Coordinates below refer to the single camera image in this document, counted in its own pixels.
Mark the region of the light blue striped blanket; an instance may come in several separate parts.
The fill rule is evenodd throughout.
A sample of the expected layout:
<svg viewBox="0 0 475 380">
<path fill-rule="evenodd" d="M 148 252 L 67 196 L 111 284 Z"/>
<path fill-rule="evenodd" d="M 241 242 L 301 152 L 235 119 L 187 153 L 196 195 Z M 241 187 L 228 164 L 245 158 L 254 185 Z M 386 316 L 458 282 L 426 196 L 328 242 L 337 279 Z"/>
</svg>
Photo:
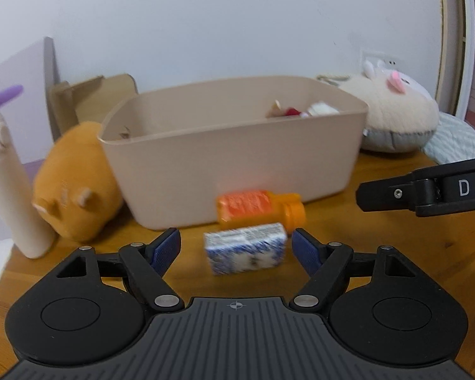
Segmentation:
<svg viewBox="0 0 475 380">
<path fill-rule="evenodd" d="M 439 113 L 439 125 L 422 149 L 439 165 L 475 159 L 475 130 L 466 122 Z"/>
</svg>

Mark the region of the beige plastic storage bin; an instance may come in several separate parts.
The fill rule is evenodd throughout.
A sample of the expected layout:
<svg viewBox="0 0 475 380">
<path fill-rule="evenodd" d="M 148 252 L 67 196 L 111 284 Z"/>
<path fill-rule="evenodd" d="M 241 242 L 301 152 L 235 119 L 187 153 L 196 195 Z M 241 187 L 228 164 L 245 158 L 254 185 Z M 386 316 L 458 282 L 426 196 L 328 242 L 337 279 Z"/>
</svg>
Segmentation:
<svg viewBox="0 0 475 380">
<path fill-rule="evenodd" d="M 275 100 L 306 111 L 272 117 Z M 218 196 L 296 193 L 310 202 L 343 191 L 357 160 L 368 107 L 301 76 L 255 76 L 162 88 L 118 104 L 98 138 L 126 204 L 145 228 L 215 222 Z"/>
</svg>

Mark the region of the cream round plush pillow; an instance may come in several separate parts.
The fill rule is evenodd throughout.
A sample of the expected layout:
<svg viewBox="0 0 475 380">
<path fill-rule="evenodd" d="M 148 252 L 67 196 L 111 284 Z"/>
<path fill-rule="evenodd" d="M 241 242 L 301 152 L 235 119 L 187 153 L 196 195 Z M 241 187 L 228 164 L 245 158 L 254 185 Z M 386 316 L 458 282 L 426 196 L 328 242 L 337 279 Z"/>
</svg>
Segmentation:
<svg viewBox="0 0 475 380">
<path fill-rule="evenodd" d="M 415 79 L 367 63 L 352 76 L 320 75 L 368 105 L 361 148 L 379 153 L 409 153 L 423 148 L 439 125 L 439 105 Z"/>
</svg>

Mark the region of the cream tumbler bottle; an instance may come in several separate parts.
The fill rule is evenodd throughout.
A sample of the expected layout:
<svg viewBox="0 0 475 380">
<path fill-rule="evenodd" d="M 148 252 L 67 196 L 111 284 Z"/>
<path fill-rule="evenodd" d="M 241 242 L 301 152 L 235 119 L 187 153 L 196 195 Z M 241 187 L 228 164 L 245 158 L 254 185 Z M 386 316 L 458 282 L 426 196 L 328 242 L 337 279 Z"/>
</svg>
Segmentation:
<svg viewBox="0 0 475 380">
<path fill-rule="evenodd" d="M 18 158 L 7 123 L 0 114 L 0 218 L 22 254 L 35 259 L 50 249 L 55 233 L 33 207 L 31 199 L 27 172 Z"/>
</svg>

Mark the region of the white red plush toy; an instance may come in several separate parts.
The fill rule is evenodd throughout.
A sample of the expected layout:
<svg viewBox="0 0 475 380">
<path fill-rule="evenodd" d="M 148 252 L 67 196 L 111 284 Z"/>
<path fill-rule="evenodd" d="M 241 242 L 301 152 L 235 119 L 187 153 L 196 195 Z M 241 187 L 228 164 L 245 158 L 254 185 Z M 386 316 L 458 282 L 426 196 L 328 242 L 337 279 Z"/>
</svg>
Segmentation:
<svg viewBox="0 0 475 380">
<path fill-rule="evenodd" d="M 328 105 L 325 102 L 317 102 L 308 107 L 306 111 L 299 111 L 293 107 L 288 108 L 284 112 L 285 117 L 320 117 L 320 116 L 329 116 L 329 115 L 336 115 L 340 112 Z"/>
</svg>

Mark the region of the blue white tissue pack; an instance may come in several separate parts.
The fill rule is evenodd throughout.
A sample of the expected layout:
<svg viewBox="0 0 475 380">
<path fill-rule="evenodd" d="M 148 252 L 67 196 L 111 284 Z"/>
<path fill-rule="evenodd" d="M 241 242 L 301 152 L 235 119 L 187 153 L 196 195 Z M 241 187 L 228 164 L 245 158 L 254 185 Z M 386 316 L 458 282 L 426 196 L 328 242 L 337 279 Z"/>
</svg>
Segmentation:
<svg viewBox="0 0 475 380">
<path fill-rule="evenodd" d="M 206 256 L 216 276 L 274 268 L 282 263 L 286 244 L 281 223 L 204 234 Z"/>
</svg>

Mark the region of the lavender board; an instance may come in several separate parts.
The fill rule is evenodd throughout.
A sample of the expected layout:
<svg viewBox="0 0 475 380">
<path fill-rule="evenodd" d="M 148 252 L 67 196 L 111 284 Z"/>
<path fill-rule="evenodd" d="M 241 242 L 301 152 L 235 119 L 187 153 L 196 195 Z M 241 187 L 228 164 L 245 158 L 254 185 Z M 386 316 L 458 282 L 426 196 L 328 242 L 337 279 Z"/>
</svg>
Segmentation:
<svg viewBox="0 0 475 380">
<path fill-rule="evenodd" d="M 54 144 L 48 115 L 48 90 L 55 83 L 54 42 L 44 37 L 0 64 L 0 91 L 22 85 L 23 93 L 0 108 L 12 142 L 27 172 L 33 178 Z M 0 239 L 12 235 L 0 218 Z"/>
</svg>

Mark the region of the white wall socket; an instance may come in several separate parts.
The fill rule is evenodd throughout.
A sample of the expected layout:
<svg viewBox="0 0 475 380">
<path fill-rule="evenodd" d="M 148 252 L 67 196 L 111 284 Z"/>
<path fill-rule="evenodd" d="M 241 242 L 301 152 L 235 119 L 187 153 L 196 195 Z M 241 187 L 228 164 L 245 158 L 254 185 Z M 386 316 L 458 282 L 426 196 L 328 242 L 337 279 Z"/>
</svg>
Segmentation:
<svg viewBox="0 0 475 380">
<path fill-rule="evenodd" d="M 374 68 L 379 67 L 383 70 L 405 70 L 405 63 L 402 59 L 388 54 L 385 52 L 373 51 L 373 50 L 361 50 L 360 51 L 360 67 L 365 69 L 365 65 L 370 63 Z"/>
</svg>

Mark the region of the purple pen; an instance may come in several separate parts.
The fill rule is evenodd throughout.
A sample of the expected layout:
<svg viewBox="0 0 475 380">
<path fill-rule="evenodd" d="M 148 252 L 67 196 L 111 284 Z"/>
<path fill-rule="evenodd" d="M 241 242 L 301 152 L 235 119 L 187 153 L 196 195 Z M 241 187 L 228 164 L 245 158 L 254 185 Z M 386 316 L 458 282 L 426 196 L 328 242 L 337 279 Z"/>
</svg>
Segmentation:
<svg viewBox="0 0 475 380">
<path fill-rule="evenodd" d="M 22 85 L 13 85 L 0 91 L 0 108 L 23 93 Z"/>
</svg>

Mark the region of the orange plastic bottle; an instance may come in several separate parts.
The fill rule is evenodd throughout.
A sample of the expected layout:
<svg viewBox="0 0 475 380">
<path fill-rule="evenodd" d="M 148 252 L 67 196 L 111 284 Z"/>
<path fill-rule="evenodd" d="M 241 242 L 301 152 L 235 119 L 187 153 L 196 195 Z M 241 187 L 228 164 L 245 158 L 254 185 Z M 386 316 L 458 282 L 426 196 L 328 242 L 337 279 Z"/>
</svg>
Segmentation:
<svg viewBox="0 0 475 380">
<path fill-rule="evenodd" d="M 281 223 L 288 233 L 306 222 L 305 206 L 296 193 L 246 190 L 219 196 L 218 224 L 222 230 Z"/>
</svg>

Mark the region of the orange bear plush toy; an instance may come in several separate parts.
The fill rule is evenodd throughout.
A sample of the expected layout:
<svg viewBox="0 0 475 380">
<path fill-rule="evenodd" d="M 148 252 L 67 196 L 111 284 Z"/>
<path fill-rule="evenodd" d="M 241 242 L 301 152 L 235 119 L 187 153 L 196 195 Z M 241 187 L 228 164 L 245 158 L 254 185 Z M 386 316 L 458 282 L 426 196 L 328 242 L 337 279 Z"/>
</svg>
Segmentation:
<svg viewBox="0 0 475 380">
<path fill-rule="evenodd" d="M 104 148 L 100 123 L 86 121 L 64 133 L 36 174 L 31 203 L 63 238 L 93 240 L 123 206 Z"/>
</svg>

